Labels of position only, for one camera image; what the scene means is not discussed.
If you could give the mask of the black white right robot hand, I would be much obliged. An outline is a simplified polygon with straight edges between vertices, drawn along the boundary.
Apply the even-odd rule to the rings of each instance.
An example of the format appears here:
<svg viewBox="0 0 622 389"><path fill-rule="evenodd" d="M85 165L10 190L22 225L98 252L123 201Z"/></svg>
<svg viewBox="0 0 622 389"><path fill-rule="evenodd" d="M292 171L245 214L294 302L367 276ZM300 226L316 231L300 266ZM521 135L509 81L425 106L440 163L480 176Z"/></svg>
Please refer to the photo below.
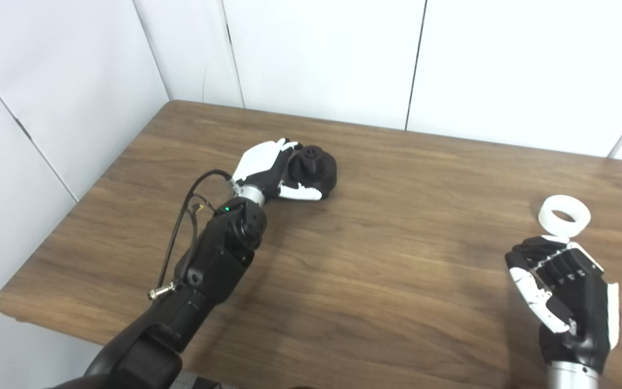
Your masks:
<svg viewBox="0 0 622 389"><path fill-rule="evenodd" d="M512 281L541 325L546 364L577 364L602 374L619 342L619 285L567 237L530 237L505 254Z"/></svg>

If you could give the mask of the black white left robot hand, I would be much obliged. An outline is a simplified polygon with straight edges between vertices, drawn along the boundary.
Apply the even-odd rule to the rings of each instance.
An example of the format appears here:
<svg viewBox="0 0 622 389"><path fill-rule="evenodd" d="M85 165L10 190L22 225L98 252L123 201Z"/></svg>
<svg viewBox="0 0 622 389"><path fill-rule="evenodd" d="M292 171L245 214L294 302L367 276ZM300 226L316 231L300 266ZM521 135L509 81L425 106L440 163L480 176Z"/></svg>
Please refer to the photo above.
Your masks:
<svg viewBox="0 0 622 389"><path fill-rule="evenodd" d="M255 145L240 158L232 179L240 186L238 197L244 197L263 207L276 198L296 201L321 201L328 193L306 187L287 174L287 165L294 152L303 147L288 138Z"/></svg>

